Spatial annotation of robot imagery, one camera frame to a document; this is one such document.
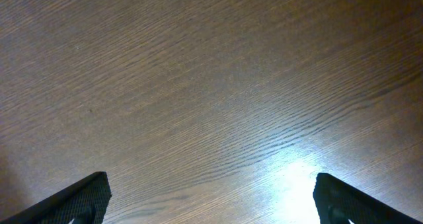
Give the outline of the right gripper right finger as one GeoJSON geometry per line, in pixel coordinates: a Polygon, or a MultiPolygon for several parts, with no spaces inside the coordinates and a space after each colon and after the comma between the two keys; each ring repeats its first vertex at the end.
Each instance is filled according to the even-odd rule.
{"type": "Polygon", "coordinates": [[[328,173],[318,173],[313,199],[321,224],[422,224],[328,173]]]}

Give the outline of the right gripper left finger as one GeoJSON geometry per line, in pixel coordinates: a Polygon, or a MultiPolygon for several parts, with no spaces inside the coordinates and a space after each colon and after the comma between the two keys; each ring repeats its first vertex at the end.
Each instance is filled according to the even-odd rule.
{"type": "Polygon", "coordinates": [[[102,224],[111,197],[107,173],[94,172],[1,224],[102,224]]]}

